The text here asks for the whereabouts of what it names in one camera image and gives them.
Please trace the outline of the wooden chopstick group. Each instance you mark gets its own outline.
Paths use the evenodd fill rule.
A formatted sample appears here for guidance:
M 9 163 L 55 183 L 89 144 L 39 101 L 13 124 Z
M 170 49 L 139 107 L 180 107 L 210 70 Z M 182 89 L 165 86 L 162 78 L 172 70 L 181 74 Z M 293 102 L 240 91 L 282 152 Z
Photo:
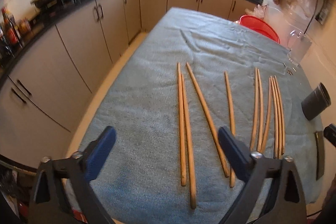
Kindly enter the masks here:
M 277 94 L 277 88 L 276 88 L 276 96 L 277 96 L 277 110 L 278 110 L 278 142 L 279 142 L 279 145 L 278 145 L 278 159 L 280 159 L 281 157 L 281 142 L 280 142 L 280 137 L 281 137 L 281 129 L 280 129 L 280 126 L 281 126 L 281 123 L 280 123 L 280 107 L 278 105 L 278 94 Z
M 256 139 L 258 106 L 259 106 L 259 81 L 258 81 L 258 75 L 257 75 L 257 68 L 255 68 L 255 102 L 254 102 L 254 109 L 253 109 L 251 141 L 249 144 L 249 148 L 251 151 L 253 151 L 253 148 L 255 145 L 255 139 Z
M 283 109 L 283 105 L 282 105 L 282 97 L 281 97 L 281 91 L 280 91 L 280 86 L 278 84 L 278 80 L 277 77 L 274 76 L 274 80 L 276 83 L 276 88 L 277 88 L 277 92 L 278 92 L 278 105 L 280 107 L 280 123 L 281 123 L 281 155 L 284 155 L 285 153 L 285 121 L 284 121 L 284 109 Z
M 263 102 L 263 87 L 260 76 L 260 70 L 257 69 L 258 85 L 259 85 L 259 135 L 257 142 L 257 151 L 261 152 L 263 142 L 263 123 L 264 123 L 264 102 Z
M 273 97 L 273 109 L 274 109 L 274 151 L 273 158 L 278 159 L 278 110 L 277 110 L 277 96 L 274 79 L 271 76 L 271 87 L 272 87 L 272 97 Z

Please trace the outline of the wooden chopstick diagonal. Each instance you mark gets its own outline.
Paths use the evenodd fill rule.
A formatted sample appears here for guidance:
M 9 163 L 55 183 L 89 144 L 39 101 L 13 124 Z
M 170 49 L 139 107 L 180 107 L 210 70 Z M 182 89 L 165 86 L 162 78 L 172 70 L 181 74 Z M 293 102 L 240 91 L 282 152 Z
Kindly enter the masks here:
M 221 162 L 221 165 L 222 165 L 222 168 L 223 168 L 223 172 L 224 172 L 224 176 L 225 177 L 229 177 L 230 176 L 230 169 L 228 167 L 228 163 L 227 163 L 227 160 L 225 158 L 225 155 L 224 155 L 224 152 L 219 144 L 219 141 L 218 141 L 218 136 L 217 136 L 217 131 L 215 129 L 215 125 L 214 125 L 214 122 L 213 122 L 213 119 L 211 117 L 211 114 L 210 114 L 210 111 L 209 111 L 209 108 L 207 106 L 207 102 L 203 96 L 203 93 L 201 91 L 201 88 L 197 82 L 197 79 L 195 78 L 194 74 L 193 74 L 193 71 L 189 65 L 189 63 L 186 63 L 186 67 L 187 67 L 187 70 L 189 72 L 189 75 L 191 77 L 191 80 L 194 84 L 194 88 L 196 90 L 196 93 L 198 95 L 198 98 L 200 100 L 200 103 L 201 103 L 201 106 L 202 106 L 202 109 L 203 109 L 203 112 L 205 114 L 205 117 L 206 117 L 206 120 L 207 120 L 207 123 L 209 125 L 209 128 L 210 128 L 210 131 L 212 133 L 212 136 L 213 136 L 213 140 L 214 140 L 214 143 L 215 143 L 215 146 L 217 148 L 217 152 L 218 152 L 218 155 L 219 155 L 219 159 L 220 159 L 220 162 Z

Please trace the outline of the dark grey utensil holder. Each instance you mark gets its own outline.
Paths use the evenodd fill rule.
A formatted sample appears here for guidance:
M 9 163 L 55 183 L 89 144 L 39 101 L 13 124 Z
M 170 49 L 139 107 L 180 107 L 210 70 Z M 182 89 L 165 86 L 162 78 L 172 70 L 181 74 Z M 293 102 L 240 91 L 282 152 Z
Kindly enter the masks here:
M 316 118 L 329 106 L 331 106 L 331 98 L 323 83 L 319 83 L 301 102 L 303 114 L 309 121 Z

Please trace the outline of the beige kitchen base cabinets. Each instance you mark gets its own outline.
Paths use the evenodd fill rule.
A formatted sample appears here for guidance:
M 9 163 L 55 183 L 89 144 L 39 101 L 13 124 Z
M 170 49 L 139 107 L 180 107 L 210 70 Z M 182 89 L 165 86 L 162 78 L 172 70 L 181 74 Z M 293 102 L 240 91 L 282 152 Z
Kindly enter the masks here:
M 120 38 L 105 41 L 96 2 L 53 25 L 1 82 L 1 163 L 35 172 L 42 157 L 61 159 L 92 98 L 129 49 Z M 171 8 L 122 70 L 109 124 L 130 123 L 159 111 L 177 112 L 177 63 L 214 72 L 226 69 L 252 31 L 232 21 Z

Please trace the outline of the blue terry towel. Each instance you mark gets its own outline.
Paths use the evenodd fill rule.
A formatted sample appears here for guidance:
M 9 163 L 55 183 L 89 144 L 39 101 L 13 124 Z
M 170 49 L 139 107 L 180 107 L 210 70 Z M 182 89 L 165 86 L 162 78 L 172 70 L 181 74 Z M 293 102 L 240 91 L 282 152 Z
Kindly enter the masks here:
M 238 24 L 172 9 L 129 59 L 96 111 L 80 145 L 85 148 L 106 126 L 117 140 L 91 187 L 109 215 L 124 223 L 218 223 L 239 194 L 224 176 L 213 135 L 190 79 L 193 72 L 215 127 L 229 125 L 224 75 L 233 96 L 236 137 L 248 144 L 254 109 L 255 69 L 268 88 L 280 87 L 285 118 L 285 153 L 294 158 L 305 200 L 317 200 L 314 132 L 320 119 L 306 120 L 301 102 L 311 92 L 302 69 L 288 73 L 288 51 Z M 177 71 L 187 88 L 197 185 L 197 208 L 181 186 Z

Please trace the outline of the clear glass pitcher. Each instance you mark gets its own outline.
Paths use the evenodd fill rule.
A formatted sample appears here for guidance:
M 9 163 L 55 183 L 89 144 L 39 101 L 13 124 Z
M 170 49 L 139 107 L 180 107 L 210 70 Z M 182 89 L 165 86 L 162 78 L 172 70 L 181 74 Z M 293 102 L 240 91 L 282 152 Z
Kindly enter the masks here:
M 289 61 L 293 65 L 299 66 L 311 45 L 312 42 L 305 34 L 303 34 L 301 31 L 293 30 L 288 37 L 289 52 L 287 57 Z

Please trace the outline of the red plastic basin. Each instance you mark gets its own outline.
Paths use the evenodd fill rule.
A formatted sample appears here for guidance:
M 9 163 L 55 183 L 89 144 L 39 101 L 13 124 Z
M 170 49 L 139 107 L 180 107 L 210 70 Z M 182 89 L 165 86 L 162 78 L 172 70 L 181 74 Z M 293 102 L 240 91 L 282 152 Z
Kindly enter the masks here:
M 255 16 L 243 15 L 239 19 L 239 24 L 280 44 L 280 38 L 276 31 L 268 23 Z

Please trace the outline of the dark sauce bottle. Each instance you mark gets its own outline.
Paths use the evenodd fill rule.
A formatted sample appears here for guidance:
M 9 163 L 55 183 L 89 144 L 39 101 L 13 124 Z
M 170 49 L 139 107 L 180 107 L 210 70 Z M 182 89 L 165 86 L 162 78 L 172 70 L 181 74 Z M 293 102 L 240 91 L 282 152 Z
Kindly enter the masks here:
M 23 47 L 22 46 L 22 40 L 21 35 L 19 33 L 18 26 L 15 22 L 14 16 L 6 7 L 3 7 L 1 9 L 2 16 L 3 16 L 3 22 L 5 26 L 5 33 L 7 36 L 8 41 L 11 45 L 16 47 Z

